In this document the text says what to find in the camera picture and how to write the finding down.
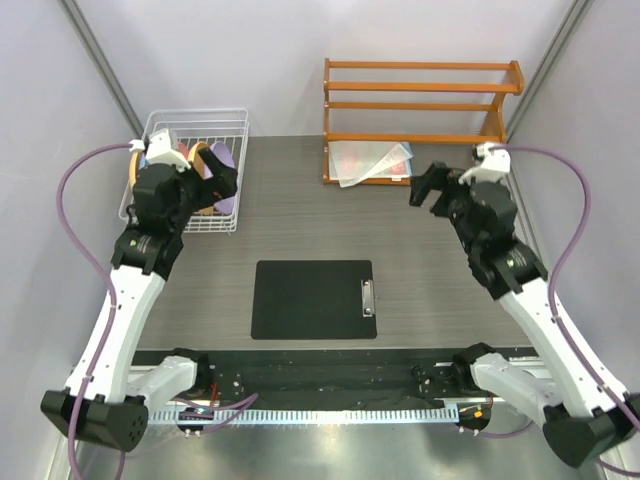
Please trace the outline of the yellow plate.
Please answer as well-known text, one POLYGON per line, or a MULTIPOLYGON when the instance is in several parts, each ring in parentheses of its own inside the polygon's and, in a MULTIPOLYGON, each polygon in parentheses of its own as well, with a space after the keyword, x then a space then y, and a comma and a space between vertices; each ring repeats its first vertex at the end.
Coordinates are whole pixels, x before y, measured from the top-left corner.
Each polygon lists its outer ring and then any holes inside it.
POLYGON ((206 166, 200 151, 201 150, 206 150, 209 151, 209 145, 206 142, 197 142, 195 143, 189 151, 189 159, 190 159, 190 163, 192 165, 192 167, 195 169, 195 171, 200 175, 200 177, 203 180, 208 179, 211 176, 211 172, 209 171, 208 167, 206 166))

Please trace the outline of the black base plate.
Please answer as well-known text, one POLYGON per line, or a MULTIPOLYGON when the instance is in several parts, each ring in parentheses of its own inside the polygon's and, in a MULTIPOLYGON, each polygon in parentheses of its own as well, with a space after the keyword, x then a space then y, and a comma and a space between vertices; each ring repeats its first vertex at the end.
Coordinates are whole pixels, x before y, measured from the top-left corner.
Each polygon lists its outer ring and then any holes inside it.
POLYGON ((256 396, 254 408, 294 411, 410 410, 447 400, 501 397, 480 387, 469 348, 209 350, 195 354, 198 378, 178 393, 190 401, 231 405, 256 396))

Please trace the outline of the purple plate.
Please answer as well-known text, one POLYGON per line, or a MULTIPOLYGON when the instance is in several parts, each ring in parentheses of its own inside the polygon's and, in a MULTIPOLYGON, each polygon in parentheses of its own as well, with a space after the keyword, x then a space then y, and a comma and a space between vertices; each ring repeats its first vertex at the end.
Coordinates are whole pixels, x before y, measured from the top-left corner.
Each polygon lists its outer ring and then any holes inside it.
POLYGON ((238 190, 238 172, 229 147, 222 141, 217 141, 210 147, 218 163, 212 173, 215 179, 215 192, 218 201, 214 204, 216 210, 224 215, 230 215, 234 208, 238 190))

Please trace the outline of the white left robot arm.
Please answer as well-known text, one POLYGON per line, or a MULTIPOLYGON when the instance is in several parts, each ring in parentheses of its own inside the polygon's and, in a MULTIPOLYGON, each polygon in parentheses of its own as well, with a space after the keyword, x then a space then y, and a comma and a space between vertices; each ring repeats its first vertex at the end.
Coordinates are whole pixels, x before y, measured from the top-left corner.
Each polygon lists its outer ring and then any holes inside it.
POLYGON ((137 380, 128 379, 143 327, 182 251, 191 216, 238 191, 236 164, 224 143, 196 144, 190 153, 208 175, 163 163, 139 170, 112 268, 101 273, 107 294, 89 342, 64 388, 43 396, 42 413, 70 441, 131 452, 152 413, 180 395, 200 399, 212 389, 207 355, 185 348, 172 350, 137 380))

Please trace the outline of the tan plate in rack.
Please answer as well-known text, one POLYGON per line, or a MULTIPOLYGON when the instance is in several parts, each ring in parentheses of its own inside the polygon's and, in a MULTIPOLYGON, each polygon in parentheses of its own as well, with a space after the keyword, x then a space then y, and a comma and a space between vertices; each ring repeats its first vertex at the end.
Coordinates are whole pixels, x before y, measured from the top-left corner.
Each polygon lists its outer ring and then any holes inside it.
POLYGON ((142 151, 133 152, 131 155, 131 159, 129 162, 129 170, 128 170, 128 186, 133 188, 136 183, 138 172, 140 169, 140 160, 142 158, 142 151))

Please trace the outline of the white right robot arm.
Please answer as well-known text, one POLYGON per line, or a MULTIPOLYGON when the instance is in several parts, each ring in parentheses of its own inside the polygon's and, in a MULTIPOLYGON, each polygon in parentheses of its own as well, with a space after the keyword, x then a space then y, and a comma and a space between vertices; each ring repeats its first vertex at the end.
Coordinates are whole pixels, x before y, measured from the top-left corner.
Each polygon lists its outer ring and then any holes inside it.
POLYGON ((506 400, 542 429, 551 450, 573 468, 631 438, 639 396, 600 361, 550 292, 543 263, 515 233, 518 209, 498 176, 435 162, 410 186, 412 206, 439 192, 431 213, 450 221, 473 277, 524 331, 551 376, 540 380, 478 343, 455 356, 455 389, 506 400))

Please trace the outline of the pink plate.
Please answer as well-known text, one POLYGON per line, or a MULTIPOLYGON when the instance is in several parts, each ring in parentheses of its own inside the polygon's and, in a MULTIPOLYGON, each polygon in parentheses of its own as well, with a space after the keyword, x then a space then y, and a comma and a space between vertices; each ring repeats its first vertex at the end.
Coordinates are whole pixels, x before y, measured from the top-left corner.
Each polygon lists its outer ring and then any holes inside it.
POLYGON ((190 159, 189 159, 189 151, 190 151, 190 149, 182 142, 179 142, 177 144, 177 147, 178 147, 178 151, 184 156, 184 158, 187 161, 190 161, 190 159))

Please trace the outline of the orange wooden shelf rack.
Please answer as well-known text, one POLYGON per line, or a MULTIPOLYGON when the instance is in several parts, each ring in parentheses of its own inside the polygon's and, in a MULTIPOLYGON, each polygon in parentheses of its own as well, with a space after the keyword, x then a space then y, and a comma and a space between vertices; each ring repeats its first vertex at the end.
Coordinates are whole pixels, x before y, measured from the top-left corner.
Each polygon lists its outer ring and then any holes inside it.
POLYGON ((503 143, 503 105, 525 78, 508 63, 324 62, 323 181, 334 184, 331 150, 343 141, 473 145, 503 143))

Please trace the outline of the black clipboard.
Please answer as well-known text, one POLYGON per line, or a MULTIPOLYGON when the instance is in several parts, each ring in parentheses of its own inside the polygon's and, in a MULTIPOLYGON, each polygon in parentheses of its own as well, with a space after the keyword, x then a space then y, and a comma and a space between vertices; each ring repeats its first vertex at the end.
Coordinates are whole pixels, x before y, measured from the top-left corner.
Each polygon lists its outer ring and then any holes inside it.
POLYGON ((365 340, 377 337, 369 260, 260 260, 254 340, 365 340))

